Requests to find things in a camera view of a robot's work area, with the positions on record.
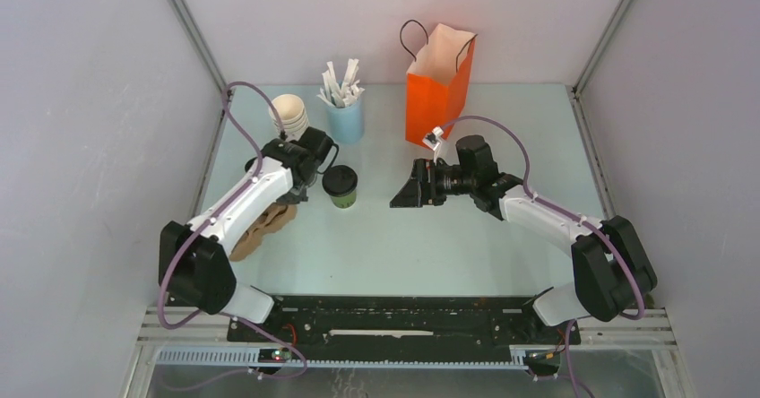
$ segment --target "light blue table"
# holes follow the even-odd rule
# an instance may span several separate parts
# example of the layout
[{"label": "light blue table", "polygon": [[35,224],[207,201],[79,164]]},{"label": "light blue table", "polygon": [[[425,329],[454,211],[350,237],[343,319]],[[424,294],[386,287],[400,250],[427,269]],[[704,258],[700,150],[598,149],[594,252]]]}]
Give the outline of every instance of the light blue table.
[{"label": "light blue table", "polygon": [[[358,173],[358,200],[338,210],[318,181],[296,219],[246,260],[233,263],[238,279],[271,293],[332,295],[533,295],[573,278],[569,258],[518,225],[478,210],[468,196],[445,205],[390,209],[413,159],[431,151],[404,141],[405,87],[366,86],[367,130],[356,145],[341,146],[336,163]],[[301,97],[312,126],[327,130],[318,86],[266,87],[274,98]],[[276,136],[266,106],[240,88],[232,113],[261,145]],[[513,129],[531,156],[531,186],[587,215],[602,217],[583,143],[559,84],[471,85],[464,115],[493,117]],[[512,140],[480,122],[462,122],[450,141],[482,134],[504,172],[522,176],[523,158]],[[209,208],[243,175],[253,149],[225,123],[203,199]],[[453,145],[445,157],[456,163]]]}]

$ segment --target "glass panel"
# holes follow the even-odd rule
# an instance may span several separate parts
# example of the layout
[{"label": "glass panel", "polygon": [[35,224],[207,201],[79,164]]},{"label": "glass panel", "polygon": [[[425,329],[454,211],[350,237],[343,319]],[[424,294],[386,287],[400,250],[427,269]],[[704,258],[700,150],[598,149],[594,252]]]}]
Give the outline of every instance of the glass panel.
[{"label": "glass panel", "polygon": [[[662,397],[660,379],[649,351],[575,351],[577,377],[597,397]],[[158,366],[151,397],[284,398],[508,398],[573,397],[570,382],[543,381],[517,370],[474,369],[311,369],[294,379],[259,382],[254,375],[229,376],[193,391],[176,393],[164,385],[188,386],[235,368]],[[566,373],[563,362],[561,373]]]}]

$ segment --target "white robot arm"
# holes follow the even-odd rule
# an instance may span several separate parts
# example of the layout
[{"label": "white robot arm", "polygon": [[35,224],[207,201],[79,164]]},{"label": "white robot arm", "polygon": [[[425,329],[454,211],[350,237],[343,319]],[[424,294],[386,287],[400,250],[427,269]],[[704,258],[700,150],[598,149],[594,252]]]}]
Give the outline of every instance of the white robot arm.
[{"label": "white robot arm", "polygon": [[[433,150],[434,159],[414,160],[410,179],[392,199],[392,208],[442,205],[448,195],[469,195],[483,212],[521,224],[559,247],[573,261],[574,281],[545,290],[523,308],[546,326],[584,316],[608,322],[635,301],[620,265],[608,261],[606,247],[594,231],[532,199],[520,178],[499,172],[480,135],[457,141],[460,164],[446,164],[438,158],[445,145],[442,133],[434,130],[425,137],[423,143]],[[583,221],[609,238],[641,293],[656,286],[657,277],[630,221],[620,216],[609,221],[583,217]]]},{"label": "white robot arm", "polygon": [[263,322],[272,310],[272,297],[239,283],[228,256],[270,204],[307,200],[306,190],[314,183],[316,170],[332,147],[333,140],[312,127],[298,141],[267,143],[262,148],[262,166],[257,175],[255,167],[250,167],[210,209],[186,225],[172,221],[164,227],[160,237],[159,283],[178,249],[208,221],[177,264],[168,283],[169,293],[209,314],[223,312]]}]

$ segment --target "paper bag handle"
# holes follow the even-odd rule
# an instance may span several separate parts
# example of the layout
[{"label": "paper bag handle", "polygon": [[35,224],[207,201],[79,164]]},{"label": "paper bag handle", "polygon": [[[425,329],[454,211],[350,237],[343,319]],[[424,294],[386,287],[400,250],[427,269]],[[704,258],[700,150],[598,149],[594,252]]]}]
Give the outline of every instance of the paper bag handle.
[{"label": "paper bag handle", "polygon": [[406,50],[406,52],[407,52],[407,53],[409,53],[409,54],[410,54],[410,55],[411,55],[411,56],[414,58],[414,61],[415,61],[415,62],[417,62],[417,56],[415,56],[415,55],[414,55],[414,53],[412,53],[412,52],[411,52],[411,50],[409,50],[409,49],[406,47],[406,45],[403,43],[403,36],[402,36],[402,34],[403,34],[403,29],[406,27],[406,25],[407,25],[407,24],[409,24],[409,23],[412,23],[412,22],[415,22],[415,23],[417,23],[417,24],[419,25],[419,27],[420,27],[420,28],[422,28],[422,31],[423,31],[423,32],[425,32],[425,44],[428,44],[428,43],[430,42],[430,37],[428,36],[428,31],[427,31],[427,30],[425,30],[425,26],[422,26],[422,23],[420,23],[420,22],[418,22],[418,21],[416,21],[416,20],[414,20],[414,19],[410,19],[410,20],[407,20],[407,21],[406,21],[406,22],[405,22],[405,23],[402,25],[402,29],[401,29],[401,30],[399,30],[399,41],[401,41],[401,42],[402,42],[402,47],[404,47],[404,50]]},{"label": "paper bag handle", "polygon": [[472,35],[472,38],[470,38],[470,40],[469,40],[469,41],[467,41],[467,42],[465,42],[465,43],[464,43],[464,45],[462,46],[462,49],[461,49],[461,50],[459,50],[459,53],[456,55],[456,61],[453,63],[453,64],[454,64],[454,67],[453,67],[453,71],[454,71],[455,73],[456,73],[457,71],[459,71],[459,56],[462,54],[462,52],[464,51],[464,49],[465,49],[465,48],[467,48],[467,46],[469,46],[469,45],[470,45],[470,43],[471,43],[471,42],[472,42],[472,41],[475,39],[475,37],[477,37],[477,36],[478,36],[478,34],[477,34],[477,33],[476,33],[475,35]]}]

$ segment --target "green cup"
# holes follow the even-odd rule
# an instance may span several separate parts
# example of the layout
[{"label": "green cup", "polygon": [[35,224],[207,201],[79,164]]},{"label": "green cup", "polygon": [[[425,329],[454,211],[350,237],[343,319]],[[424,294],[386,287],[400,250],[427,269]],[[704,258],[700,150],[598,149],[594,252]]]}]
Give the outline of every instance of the green cup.
[{"label": "green cup", "polygon": [[356,202],[356,171],[346,165],[330,167],[322,176],[322,189],[338,208],[349,208]]}]

